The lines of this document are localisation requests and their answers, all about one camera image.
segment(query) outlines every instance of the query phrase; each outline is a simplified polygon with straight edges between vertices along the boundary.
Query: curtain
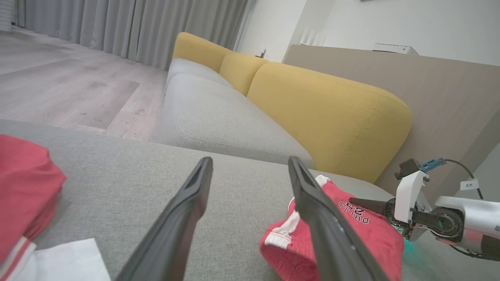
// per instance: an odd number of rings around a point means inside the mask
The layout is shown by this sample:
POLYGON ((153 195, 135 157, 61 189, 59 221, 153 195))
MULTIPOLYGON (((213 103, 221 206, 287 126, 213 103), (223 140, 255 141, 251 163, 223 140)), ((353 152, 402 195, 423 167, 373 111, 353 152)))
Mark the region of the curtain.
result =
POLYGON ((166 70, 177 34, 233 49, 248 0, 22 0, 25 25, 166 70))

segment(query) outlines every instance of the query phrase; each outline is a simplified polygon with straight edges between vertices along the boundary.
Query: red fabric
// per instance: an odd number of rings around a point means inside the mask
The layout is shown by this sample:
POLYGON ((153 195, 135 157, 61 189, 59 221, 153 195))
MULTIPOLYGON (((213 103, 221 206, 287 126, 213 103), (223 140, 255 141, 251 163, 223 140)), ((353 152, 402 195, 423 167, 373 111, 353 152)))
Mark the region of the red fabric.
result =
MULTIPOLYGON (((392 281, 401 279, 401 263, 405 242, 400 233, 390 225, 385 217, 357 208, 349 203, 352 194, 340 190, 333 182, 323 185, 324 192, 342 211, 352 228, 365 243, 392 281)), ((295 209, 295 200, 288 207, 288 216, 295 209)), ((272 224, 260 241, 260 252, 264 259, 276 270, 284 281, 319 280, 316 257, 309 226, 301 219, 286 249, 265 245, 266 238, 274 228, 279 228, 286 220, 272 224)))
POLYGON ((65 180, 46 148, 0 135, 0 263, 21 236, 32 240, 49 225, 65 180))

